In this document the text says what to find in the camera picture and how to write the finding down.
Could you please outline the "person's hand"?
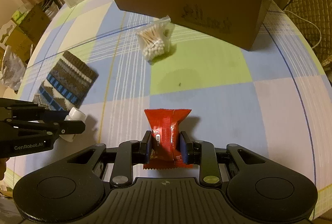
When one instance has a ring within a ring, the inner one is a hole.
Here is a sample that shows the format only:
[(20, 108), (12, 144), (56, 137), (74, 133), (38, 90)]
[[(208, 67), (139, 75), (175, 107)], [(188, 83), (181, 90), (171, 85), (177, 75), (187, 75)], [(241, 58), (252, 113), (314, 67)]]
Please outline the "person's hand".
[(0, 159), (0, 181), (4, 179), (5, 177), (5, 172), (7, 169), (7, 161), (9, 158), (2, 158)]

